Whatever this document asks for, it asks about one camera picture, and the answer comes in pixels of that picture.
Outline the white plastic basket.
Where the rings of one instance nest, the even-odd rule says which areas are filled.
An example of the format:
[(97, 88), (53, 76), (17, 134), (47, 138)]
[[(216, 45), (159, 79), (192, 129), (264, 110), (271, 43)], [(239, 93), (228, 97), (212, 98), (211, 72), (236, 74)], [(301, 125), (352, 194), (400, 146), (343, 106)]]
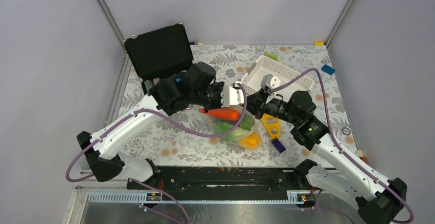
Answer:
[[(300, 75), (296, 70), (261, 55), (241, 78), (241, 83), (244, 85), (248, 95), (255, 93), (261, 88), (263, 77), (267, 74), (276, 76), (280, 81), (279, 86), (288, 83)], [(310, 91), (313, 85), (313, 79), (302, 76), (287, 88), (278, 91), (278, 94), (282, 95), (284, 99), (289, 99), (295, 91)]]

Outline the clear zip top bag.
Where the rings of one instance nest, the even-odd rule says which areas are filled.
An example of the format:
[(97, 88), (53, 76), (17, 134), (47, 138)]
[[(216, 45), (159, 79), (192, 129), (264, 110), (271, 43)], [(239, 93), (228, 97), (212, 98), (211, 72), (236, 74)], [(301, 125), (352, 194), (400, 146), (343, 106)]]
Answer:
[[(242, 110), (243, 110), (242, 106), (230, 106), (230, 107), (226, 107), (226, 108), (233, 108), (233, 109), (238, 110), (238, 112), (240, 114), (239, 118), (243, 119), (244, 115), (242, 115)], [(202, 118), (204, 118), (205, 122), (207, 122), (210, 129), (212, 130), (212, 133), (214, 133), (214, 134), (221, 134), (221, 133), (224, 133), (224, 132), (230, 130), (232, 127), (234, 127), (234, 125), (238, 121), (238, 120), (230, 121), (230, 120), (218, 119), (218, 118), (206, 115), (206, 114), (201, 114), (201, 116), (202, 116)], [(226, 142), (228, 144), (240, 146), (239, 140), (244, 138), (244, 137), (247, 137), (251, 133), (256, 133), (261, 138), (261, 135), (260, 135), (258, 126), (255, 122), (255, 119), (254, 119), (254, 125), (250, 131), (241, 129), (238, 125), (238, 127), (235, 128), (233, 131), (231, 131), (229, 134), (220, 137), (220, 140), (223, 142)]]

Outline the orange carrot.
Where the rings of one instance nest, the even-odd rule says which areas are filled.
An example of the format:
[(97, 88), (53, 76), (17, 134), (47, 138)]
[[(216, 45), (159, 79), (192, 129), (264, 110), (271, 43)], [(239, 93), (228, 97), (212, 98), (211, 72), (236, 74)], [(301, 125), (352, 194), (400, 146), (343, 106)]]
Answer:
[(220, 108), (206, 111), (205, 109), (199, 109), (199, 112), (218, 119), (236, 121), (239, 119), (239, 112), (233, 108)]

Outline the green cucumber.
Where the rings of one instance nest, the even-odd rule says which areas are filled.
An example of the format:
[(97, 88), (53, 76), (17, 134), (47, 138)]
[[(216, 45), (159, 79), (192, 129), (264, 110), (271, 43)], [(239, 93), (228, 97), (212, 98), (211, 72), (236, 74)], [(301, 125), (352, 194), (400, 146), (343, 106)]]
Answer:
[(243, 116), (241, 123), (239, 124), (239, 127), (241, 129), (250, 131), (253, 125), (254, 125), (254, 116), (249, 112), (246, 112)]

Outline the yellow bell pepper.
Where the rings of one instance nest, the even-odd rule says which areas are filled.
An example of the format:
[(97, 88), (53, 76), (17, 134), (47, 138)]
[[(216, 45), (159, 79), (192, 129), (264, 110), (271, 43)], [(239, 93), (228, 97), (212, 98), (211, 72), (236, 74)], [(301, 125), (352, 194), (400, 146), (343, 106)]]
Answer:
[(239, 140), (239, 145), (245, 149), (256, 149), (261, 143), (261, 138), (256, 133)]

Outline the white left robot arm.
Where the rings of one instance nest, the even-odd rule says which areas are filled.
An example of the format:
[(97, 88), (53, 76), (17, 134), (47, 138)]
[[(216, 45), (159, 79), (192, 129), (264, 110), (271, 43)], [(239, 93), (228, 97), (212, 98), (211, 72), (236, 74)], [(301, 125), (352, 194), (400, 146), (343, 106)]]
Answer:
[(107, 127), (94, 132), (81, 132), (77, 140), (83, 149), (92, 176), (99, 182), (116, 177), (139, 180), (152, 189), (159, 183), (155, 167), (121, 152), (121, 149), (145, 129), (165, 116), (198, 105), (220, 108), (223, 82), (215, 80), (216, 71), (208, 64), (193, 64), (186, 72), (160, 79), (126, 114)]

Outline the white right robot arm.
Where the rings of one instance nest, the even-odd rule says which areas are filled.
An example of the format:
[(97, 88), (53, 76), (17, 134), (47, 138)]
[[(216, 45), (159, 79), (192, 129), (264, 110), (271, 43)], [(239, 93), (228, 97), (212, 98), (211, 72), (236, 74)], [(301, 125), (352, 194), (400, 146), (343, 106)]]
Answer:
[(267, 114), (292, 124), (294, 140), (337, 170), (329, 172), (306, 159), (294, 169), (297, 187), (313, 186), (333, 194), (355, 208), (365, 223), (393, 222), (404, 208), (406, 183), (389, 179), (353, 155), (314, 115), (315, 109), (307, 91), (295, 91), (289, 101), (270, 98), (263, 89), (247, 97), (247, 111), (257, 118)]

